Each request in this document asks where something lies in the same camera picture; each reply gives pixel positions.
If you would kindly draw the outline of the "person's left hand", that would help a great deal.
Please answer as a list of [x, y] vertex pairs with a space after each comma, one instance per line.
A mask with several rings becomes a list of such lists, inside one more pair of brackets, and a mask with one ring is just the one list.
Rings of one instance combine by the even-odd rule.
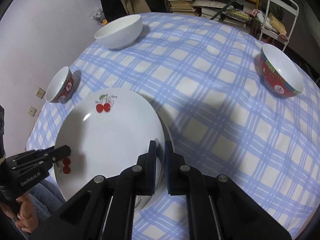
[[1, 202], [1, 209], [10, 219], [17, 217], [15, 225], [18, 229], [26, 233], [32, 233], [39, 226], [39, 221], [35, 207], [29, 197], [29, 192], [25, 192], [16, 201], [20, 204], [20, 210], [17, 215], [3, 202]]

